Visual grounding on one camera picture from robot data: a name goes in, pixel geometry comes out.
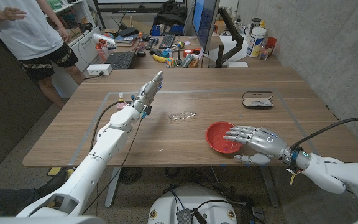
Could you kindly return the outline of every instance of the eyeglasses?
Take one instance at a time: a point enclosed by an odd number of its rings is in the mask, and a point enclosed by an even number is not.
[[[169,118],[171,119],[171,122],[177,122],[183,119],[192,118],[196,116],[196,114],[197,114],[196,111],[185,111],[181,113],[171,114]]]

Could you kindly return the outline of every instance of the white robotic arm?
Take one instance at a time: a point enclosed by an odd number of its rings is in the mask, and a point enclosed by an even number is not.
[[[282,138],[265,128],[236,126],[230,128],[223,138],[247,144],[258,152],[253,156],[235,156],[236,159],[266,164],[276,157],[293,166],[290,172],[301,172],[328,192],[343,193],[346,190],[344,183],[347,183],[358,196],[358,163],[346,164],[334,158],[293,151]]]
[[[139,91],[138,96],[129,106],[114,113],[110,122],[98,132],[98,142],[85,157],[67,182],[56,191],[41,198],[23,209],[16,217],[73,217],[83,213],[96,183],[98,183],[107,163],[122,149],[132,132],[132,123],[149,114],[154,96],[161,89],[162,72]],[[63,198],[59,210],[48,208],[47,205],[57,197]]]

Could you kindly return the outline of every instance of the person's hand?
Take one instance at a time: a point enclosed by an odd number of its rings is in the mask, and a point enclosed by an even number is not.
[[[64,28],[59,28],[59,34],[60,34],[60,37],[62,37],[62,39],[63,39],[66,43],[69,43],[69,41],[71,41],[71,37],[70,37],[70,35],[68,34],[68,32],[66,31],[66,29],[64,29]]]
[[[6,7],[2,12],[2,17],[6,20],[14,21],[16,19],[24,19],[26,12],[21,11],[18,8]]]

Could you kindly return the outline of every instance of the patterned shorts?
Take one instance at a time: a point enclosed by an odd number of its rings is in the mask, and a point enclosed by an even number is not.
[[[59,67],[68,68],[75,65],[78,62],[78,58],[73,50],[66,43],[63,43],[59,49],[48,55],[19,61],[23,65],[26,74],[40,81],[55,73],[52,62],[55,62]]]

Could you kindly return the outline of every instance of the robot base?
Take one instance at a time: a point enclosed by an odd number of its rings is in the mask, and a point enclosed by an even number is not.
[[[178,187],[173,189],[180,201],[183,203],[185,208],[190,210],[197,208],[203,202],[208,200],[225,200],[224,197],[218,193],[198,186],[187,186],[187,187]],[[181,203],[177,199],[179,210],[183,210]],[[223,202],[210,202],[201,206],[198,211],[204,217],[206,217],[207,223],[237,223],[236,215],[234,214],[234,209],[232,205]],[[177,206],[175,197],[171,192],[163,194],[159,199],[157,199],[152,208],[150,209],[148,224],[156,223],[178,223],[177,217]],[[193,217],[194,224],[199,223],[195,217]]]

